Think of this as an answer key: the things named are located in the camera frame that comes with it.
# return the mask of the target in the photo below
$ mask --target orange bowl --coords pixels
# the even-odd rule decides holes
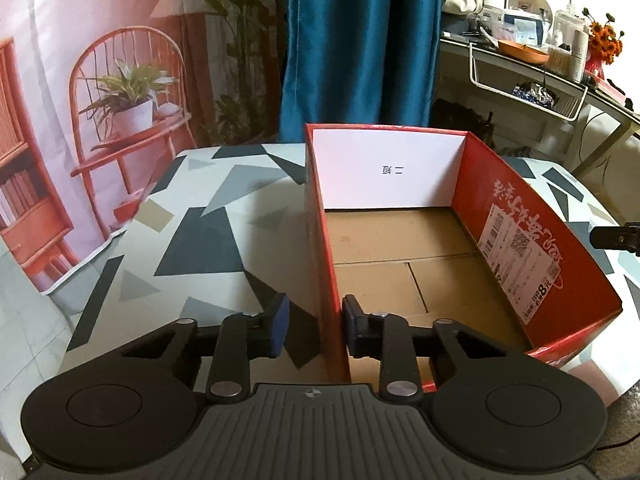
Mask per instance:
[[[498,41],[498,47],[501,53],[515,57],[525,63],[540,65],[546,64],[546,62],[549,61],[549,54],[532,46],[516,43],[515,41],[500,40]]]

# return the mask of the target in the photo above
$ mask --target red bookshelf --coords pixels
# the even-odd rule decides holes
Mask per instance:
[[[53,281],[78,263],[64,241],[73,229],[35,141],[15,67],[0,41],[0,236],[25,273]]]

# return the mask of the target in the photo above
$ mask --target blue curtain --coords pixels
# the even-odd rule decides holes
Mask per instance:
[[[289,0],[280,142],[305,123],[429,122],[442,0]]]

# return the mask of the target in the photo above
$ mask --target lamp shade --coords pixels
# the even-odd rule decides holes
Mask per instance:
[[[198,12],[211,11],[210,5],[205,0],[158,0],[152,18],[167,18],[169,16],[183,16]]]

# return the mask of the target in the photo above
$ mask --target red vase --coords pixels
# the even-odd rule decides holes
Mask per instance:
[[[600,56],[596,56],[591,50],[589,51],[589,59],[584,65],[584,69],[587,72],[591,72],[593,75],[598,76],[600,79],[604,79],[604,70],[602,69],[602,62],[604,60]]]

